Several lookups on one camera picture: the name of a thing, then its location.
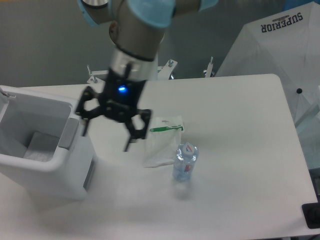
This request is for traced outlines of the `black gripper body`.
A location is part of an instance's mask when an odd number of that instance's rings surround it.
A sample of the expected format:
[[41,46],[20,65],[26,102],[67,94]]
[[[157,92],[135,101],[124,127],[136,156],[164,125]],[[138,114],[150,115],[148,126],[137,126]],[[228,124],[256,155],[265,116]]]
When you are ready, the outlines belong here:
[[146,82],[126,78],[110,69],[98,97],[101,114],[119,123],[130,122],[138,114],[137,105]]

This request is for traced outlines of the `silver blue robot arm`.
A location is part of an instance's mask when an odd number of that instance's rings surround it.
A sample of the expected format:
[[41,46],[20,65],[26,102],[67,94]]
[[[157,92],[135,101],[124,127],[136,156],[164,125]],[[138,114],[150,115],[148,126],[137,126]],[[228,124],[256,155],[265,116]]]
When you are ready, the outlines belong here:
[[152,111],[137,105],[160,43],[172,19],[216,5],[214,0],[80,0],[78,7],[92,26],[110,23],[115,45],[103,90],[86,87],[75,113],[86,127],[104,116],[123,123],[128,143],[145,139]]

